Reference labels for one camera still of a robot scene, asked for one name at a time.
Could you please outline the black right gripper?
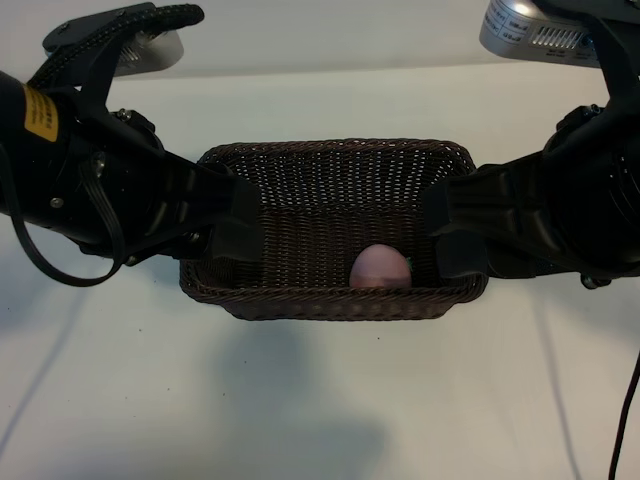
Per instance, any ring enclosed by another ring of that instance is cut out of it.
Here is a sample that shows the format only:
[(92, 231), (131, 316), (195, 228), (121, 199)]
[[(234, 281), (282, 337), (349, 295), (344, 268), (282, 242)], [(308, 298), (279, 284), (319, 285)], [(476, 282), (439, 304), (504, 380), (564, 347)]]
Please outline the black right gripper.
[(484, 165), (423, 192), (426, 232), (443, 234), (442, 278), (534, 278), (532, 256), (484, 237), (541, 237), (550, 216), (585, 288), (639, 275), (639, 119), (606, 131), (592, 125), (604, 112), (580, 106), (542, 154)]

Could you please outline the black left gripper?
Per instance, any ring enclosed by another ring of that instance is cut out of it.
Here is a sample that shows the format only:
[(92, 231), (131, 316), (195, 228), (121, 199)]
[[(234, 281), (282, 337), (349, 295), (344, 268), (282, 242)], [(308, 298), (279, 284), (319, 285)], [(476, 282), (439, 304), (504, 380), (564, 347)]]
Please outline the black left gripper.
[(98, 209), (110, 206), (123, 262), (153, 255), (258, 262), (264, 230), (252, 223), (258, 189), (220, 162), (194, 163), (167, 151), (154, 124), (135, 110), (109, 111), (78, 97), (53, 100), (55, 162), (44, 202), (45, 228), (91, 255), (113, 257)]

